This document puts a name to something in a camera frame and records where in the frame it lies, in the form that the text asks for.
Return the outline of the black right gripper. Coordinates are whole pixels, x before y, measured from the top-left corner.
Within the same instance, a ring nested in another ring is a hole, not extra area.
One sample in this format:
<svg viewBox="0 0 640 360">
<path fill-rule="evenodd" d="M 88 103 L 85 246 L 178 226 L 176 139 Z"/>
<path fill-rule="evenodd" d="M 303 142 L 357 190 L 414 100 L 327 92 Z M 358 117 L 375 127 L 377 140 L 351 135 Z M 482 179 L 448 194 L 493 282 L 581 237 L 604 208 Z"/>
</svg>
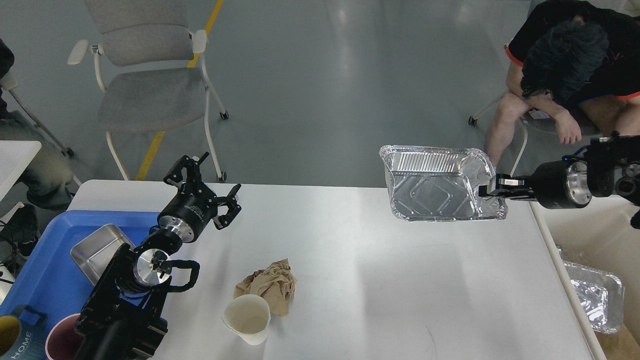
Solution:
<svg viewBox="0 0 640 360">
<path fill-rule="evenodd" d="M 585 208 L 593 198 L 583 161 L 545 162 L 532 175 L 496 174 L 494 187 L 478 187 L 478 196 L 534 201 L 551 210 Z"/>
</svg>

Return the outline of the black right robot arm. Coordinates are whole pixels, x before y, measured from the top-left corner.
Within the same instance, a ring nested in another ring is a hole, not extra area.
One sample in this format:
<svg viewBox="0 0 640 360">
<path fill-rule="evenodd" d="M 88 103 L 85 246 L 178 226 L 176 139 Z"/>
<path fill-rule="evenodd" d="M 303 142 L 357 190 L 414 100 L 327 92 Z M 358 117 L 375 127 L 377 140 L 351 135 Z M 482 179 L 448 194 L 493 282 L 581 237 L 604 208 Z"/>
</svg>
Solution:
<svg viewBox="0 0 640 360">
<path fill-rule="evenodd" d="M 640 205 L 640 139 L 614 131 L 559 161 L 544 162 L 530 175 L 496 174 L 478 188 L 481 198 L 535 201 L 555 209 L 585 208 L 592 198 L 620 196 Z"/>
</svg>

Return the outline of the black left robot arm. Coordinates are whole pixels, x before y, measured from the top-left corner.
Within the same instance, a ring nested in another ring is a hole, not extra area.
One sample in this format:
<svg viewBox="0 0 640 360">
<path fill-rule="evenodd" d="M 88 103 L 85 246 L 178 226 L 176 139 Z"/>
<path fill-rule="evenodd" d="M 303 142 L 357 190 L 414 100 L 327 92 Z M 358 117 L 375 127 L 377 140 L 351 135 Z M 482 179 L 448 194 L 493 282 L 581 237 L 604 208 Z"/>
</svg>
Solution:
<svg viewBox="0 0 640 360">
<path fill-rule="evenodd" d="M 169 331 L 162 317 L 167 295 L 192 289 L 201 265 L 174 259 L 183 244 L 193 243 L 209 223 L 222 230 L 242 207 L 236 184 L 225 196 L 202 180 L 201 164 L 210 155 L 180 157 L 163 182 L 177 192 L 158 214 L 141 244 L 122 244 L 100 276 L 75 324 L 82 337 L 76 360 L 148 360 Z"/>
</svg>

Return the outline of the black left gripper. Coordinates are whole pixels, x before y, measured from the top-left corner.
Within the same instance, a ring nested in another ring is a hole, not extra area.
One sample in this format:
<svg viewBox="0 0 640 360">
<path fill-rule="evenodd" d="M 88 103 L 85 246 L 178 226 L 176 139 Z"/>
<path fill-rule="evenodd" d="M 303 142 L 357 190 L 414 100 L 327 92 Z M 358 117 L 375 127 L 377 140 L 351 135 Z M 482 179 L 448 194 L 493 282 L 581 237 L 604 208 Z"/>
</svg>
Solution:
<svg viewBox="0 0 640 360">
<path fill-rule="evenodd" d="M 238 203 L 240 183 L 226 196 L 217 196 L 203 182 L 201 164 L 209 155 L 204 152 L 198 159 L 183 155 L 163 177 L 178 193 L 158 215 L 158 227 L 176 234 L 183 243 L 195 242 L 210 222 L 217 230 L 230 226 L 242 210 Z"/>
</svg>

